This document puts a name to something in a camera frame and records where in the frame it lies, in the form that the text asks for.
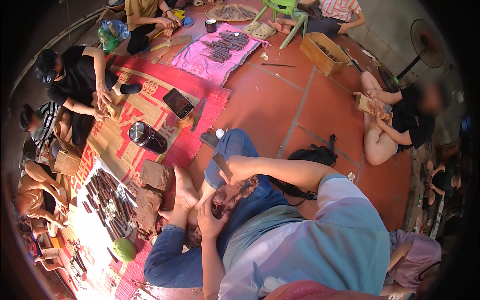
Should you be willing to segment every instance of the smartphone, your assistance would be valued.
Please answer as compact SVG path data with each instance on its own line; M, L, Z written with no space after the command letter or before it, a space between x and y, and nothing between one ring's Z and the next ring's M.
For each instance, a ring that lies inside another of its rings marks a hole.
M163 101L180 120L183 120L193 110L193 104L177 89L172 89L163 97Z

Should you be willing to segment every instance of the concrete wall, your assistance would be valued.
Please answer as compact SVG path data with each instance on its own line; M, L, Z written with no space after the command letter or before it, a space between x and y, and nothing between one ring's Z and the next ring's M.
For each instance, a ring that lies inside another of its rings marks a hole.
M358 0L358 2L367 23L350 29L348 35L381 60L394 76L399 75L417 56L410 37L410 29L415 20L423 19L429 22L438 36L442 36L434 20L418 0ZM454 89L462 91L455 60L447 42L442 40L442 43L445 60L440 68L432 69L419 61L409 74L413 72L417 76L425 76L440 73L447 77ZM437 118L434 143L445 144L458 138L460 117L465 113L464 104L460 101L455 97L447 113Z

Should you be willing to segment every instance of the striped shirt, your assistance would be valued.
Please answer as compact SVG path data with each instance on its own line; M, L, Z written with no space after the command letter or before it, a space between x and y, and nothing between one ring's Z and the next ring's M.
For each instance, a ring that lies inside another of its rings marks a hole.
M45 103L38 108L38 111L43 115L42 122L44 127L31 132L31 135L33 142L41 152L43 152L45 147L48 147L53 140L51 139L53 137L53 124L57 118L59 108L60 106L53 101Z
M361 12L357 0L321 0L320 9L325 18L334 18L345 22L352 21L353 13Z
M390 251L376 209L339 174L320 183L318 208L315 220L305 220L296 208L279 205L240 227L223 257L226 275L219 298L259 299L276 286L303 279L379 295Z

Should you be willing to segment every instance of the black backpack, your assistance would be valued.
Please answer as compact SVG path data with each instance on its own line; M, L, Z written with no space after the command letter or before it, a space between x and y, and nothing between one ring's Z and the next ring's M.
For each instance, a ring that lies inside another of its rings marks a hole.
M333 152L335 146L336 137L334 134L330 136L330 143L328 148L325 146L318 147L314 144L310 145L310 148L313 150L298 150L292 153L288 159L295 159L295 160L308 160L313 161L316 163L320 163L323 165L327 165L329 167L333 167L336 163L336 159L338 155ZM293 184L287 183L286 185L282 184L278 179L273 178L272 176L268 176L269 180L276 185L283 193L290 195L292 197L300 197L305 198L307 200L316 200L316 193L313 192L302 192Z

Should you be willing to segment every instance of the yellow shirt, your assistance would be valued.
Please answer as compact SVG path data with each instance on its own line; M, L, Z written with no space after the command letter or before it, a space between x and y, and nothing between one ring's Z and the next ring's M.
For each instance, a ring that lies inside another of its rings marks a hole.
M39 219L39 209L42 206L44 199L43 199L43 189L32 189L30 185L22 184L22 186L18 189L19 194L24 195L25 197L29 198L32 203L32 209L30 210L29 216L30 218Z
M158 9L158 0L126 0L125 11L127 12L128 30L133 31L140 26L132 22L134 13L139 12L143 18L154 18Z

